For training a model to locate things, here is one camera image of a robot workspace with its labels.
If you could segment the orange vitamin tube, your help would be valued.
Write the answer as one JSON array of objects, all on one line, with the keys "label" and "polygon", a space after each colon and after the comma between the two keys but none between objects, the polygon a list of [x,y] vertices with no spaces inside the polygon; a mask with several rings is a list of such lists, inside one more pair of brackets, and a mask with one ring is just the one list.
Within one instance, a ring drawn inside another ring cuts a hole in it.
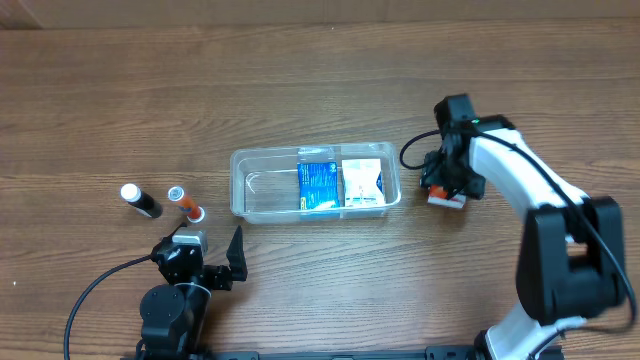
[{"label": "orange vitamin tube", "polygon": [[205,210],[181,186],[173,186],[167,192],[168,199],[178,206],[191,223],[199,223],[206,216]]}]

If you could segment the white medicine box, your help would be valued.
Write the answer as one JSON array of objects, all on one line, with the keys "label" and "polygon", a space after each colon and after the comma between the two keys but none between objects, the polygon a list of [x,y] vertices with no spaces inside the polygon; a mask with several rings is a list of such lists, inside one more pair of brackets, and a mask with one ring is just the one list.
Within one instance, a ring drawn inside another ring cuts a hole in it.
[{"label": "white medicine box", "polygon": [[343,160],[342,173],[346,207],[375,207],[385,204],[380,159]]}]

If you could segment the blue VapoDrops box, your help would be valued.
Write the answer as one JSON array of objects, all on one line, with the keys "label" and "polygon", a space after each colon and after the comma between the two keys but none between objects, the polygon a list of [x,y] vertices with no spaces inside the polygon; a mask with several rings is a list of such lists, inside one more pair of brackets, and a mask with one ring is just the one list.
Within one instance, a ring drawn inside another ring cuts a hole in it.
[{"label": "blue VapoDrops box", "polygon": [[326,210],[340,206],[335,162],[299,163],[297,171],[301,210]]}]

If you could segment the red Panadol box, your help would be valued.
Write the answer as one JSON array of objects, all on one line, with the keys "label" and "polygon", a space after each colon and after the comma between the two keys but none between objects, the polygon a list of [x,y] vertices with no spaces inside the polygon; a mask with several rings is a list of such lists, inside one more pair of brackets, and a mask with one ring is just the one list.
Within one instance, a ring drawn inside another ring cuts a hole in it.
[{"label": "red Panadol box", "polygon": [[448,198],[448,193],[443,187],[432,185],[429,188],[427,203],[447,208],[462,209],[466,204],[466,197],[464,195],[457,194]]}]

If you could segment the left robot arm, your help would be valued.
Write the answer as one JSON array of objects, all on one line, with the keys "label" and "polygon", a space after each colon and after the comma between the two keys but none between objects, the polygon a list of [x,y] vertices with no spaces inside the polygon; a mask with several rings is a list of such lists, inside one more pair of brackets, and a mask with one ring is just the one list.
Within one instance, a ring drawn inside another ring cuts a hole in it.
[{"label": "left robot arm", "polygon": [[206,265],[204,230],[182,223],[152,249],[150,259],[166,280],[140,302],[142,359],[213,359],[200,344],[208,305],[215,291],[230,291],[248,276],[243,231],[237,227],[226,252],[226,265]]}]

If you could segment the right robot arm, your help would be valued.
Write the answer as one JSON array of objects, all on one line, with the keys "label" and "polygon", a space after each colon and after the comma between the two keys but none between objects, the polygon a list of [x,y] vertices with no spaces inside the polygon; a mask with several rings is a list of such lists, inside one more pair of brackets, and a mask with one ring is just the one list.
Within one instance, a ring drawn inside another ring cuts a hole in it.
[{"label": "right robot arm", "polygon": [[482,331],[470,359],[539,359],[554,340],[623,302],[636,302],[624,270],[621,209],[555,174],[505,117],[441,120],[442,145],[425,158],[423,184],[479,198],[485,183],[523,221],[518,301]]}]

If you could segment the dark bottle white cap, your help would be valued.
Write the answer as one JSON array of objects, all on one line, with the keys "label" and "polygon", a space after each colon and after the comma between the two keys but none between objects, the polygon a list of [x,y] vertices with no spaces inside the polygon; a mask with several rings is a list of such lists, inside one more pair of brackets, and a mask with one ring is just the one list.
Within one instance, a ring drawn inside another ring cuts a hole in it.
[{"label": "dark bottle white cap", "polygon": [[127,183],[120,189],[120,196],[140,214],[149,218],[159,218],[162,215],[162,206],[149,194],[142,191],[137,185]]}]

